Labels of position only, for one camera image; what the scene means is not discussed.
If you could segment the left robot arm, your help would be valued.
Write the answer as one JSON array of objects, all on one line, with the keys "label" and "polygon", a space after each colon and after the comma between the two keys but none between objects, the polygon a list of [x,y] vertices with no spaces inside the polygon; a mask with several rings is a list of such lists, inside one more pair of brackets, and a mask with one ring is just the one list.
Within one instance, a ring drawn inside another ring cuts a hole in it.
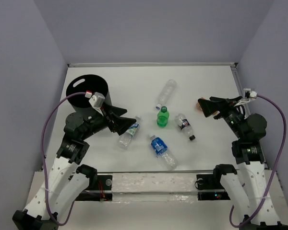
[{"label": "left robot arm", "polygon": [[64,225],[59,219],[64,214],[70,215],[78,195],[96,185],[97,170],[81,163],[89,149],[86,139],[105,128],[122,135],[136,122],[134,118],[123,117],[126,112],[105,103],[100,113],[91,108],[87,114],[76,110],[66,117],[56,158],[52,166],[43,165],[44,182],[25,208],[12,217],[18,229],[56,230]]}]

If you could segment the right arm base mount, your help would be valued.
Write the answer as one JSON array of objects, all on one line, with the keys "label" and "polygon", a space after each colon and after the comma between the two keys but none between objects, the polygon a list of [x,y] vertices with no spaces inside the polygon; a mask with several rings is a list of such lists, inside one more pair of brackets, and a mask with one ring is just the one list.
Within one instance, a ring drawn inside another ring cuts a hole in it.
[{"label": "right arm base mount", "polygon": [[199,201],[230,200],[224,187],[213,174],[198,174],[194,183]]}]

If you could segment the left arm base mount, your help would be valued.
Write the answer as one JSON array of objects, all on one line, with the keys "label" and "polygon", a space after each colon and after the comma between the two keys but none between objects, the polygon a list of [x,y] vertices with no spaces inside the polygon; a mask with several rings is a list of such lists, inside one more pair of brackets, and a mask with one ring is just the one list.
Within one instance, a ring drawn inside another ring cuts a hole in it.
[{"label": "left arm base mount", "polygon": [[112,201],[112,180],[110,174],[98,174],[95,182],[89,182],[89,186],[82,191],[76,201]]}]

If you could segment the blue label plastic bottle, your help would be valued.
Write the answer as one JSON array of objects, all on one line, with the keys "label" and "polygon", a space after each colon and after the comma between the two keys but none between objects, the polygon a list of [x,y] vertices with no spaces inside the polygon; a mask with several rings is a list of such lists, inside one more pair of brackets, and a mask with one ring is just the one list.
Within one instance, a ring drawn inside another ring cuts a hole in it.
[{"label": "blue label plastic bottle", "polygon": [[149,139],[156,157],[164,162],[169,171],[176,169],[178,162],[163,139],[154,134],[149,135]]}]

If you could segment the orange juice bottle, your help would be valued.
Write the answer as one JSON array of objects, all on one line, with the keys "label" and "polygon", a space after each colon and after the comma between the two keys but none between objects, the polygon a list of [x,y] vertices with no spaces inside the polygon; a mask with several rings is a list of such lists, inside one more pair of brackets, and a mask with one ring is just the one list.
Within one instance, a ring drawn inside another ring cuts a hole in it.
[{"label": "orange juice bottle", "polygon": [[198,99],[196,103],[196,108],[200,110],[204,114],[205,117],[216,115],[218,113],[218,111],[215,110],[214,102],[203,97]]}]

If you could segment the green plastic bottle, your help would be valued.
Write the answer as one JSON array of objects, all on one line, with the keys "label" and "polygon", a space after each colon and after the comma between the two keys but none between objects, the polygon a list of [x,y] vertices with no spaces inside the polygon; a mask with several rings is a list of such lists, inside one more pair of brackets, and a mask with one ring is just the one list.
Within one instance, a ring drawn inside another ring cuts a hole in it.
[{"label": "green plastic bottle", "polygon": [[162,106],[157,114],[156,123],[159,127],[165,127],[168,124],[169,111],[166,106]]}]

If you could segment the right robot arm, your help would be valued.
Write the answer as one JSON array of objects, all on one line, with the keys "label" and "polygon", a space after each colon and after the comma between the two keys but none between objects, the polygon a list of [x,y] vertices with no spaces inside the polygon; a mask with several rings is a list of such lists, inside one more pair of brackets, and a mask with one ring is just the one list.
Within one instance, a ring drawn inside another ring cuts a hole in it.
[{"label": "right robot arm", "polygon": [[254,101],[259,95],[248,91],[245,96],[233,99],[210,97],[198,99],[205,117],[224,119],[237,140],[232,142],[232,154],[237,166],[219,164],[213,170],[212,184],[224,188],[232,201],[231,212],[236,212],[240,223],[229,222],[239,230],[288,230],[275,211],[269,189],[275,175],[265,176],[264,154],[260,139],[266,136],[267,121],[260,114],[245,114],[239,107]]}]

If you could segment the clear bottle white cap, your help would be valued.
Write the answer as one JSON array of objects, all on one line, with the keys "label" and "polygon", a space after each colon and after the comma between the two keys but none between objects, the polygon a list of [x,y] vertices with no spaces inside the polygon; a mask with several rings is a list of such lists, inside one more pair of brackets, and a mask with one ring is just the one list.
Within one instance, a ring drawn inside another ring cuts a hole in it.
[{"label": "clear bottle white cap", "polygon": [[126,132],[124,132],[118,139],[118,147],[121,149],[127,149],[131,141],[134,139],[134,136],[140,129],[141,117],[137,115],[135,117],[136,122],[131,125]]}]

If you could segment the small pepsi label bottle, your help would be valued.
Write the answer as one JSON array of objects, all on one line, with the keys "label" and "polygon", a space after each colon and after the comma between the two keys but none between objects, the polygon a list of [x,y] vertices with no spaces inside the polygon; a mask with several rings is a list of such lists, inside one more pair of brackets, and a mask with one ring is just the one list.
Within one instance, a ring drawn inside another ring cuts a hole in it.
[{"label": "small pepsi label bottle", "polygon": [[186,116],[182,113],[179,113],[175,116],[175,123],[180,131],[190,140],[195,140],[194,130],[191,124],[189,123]]}]

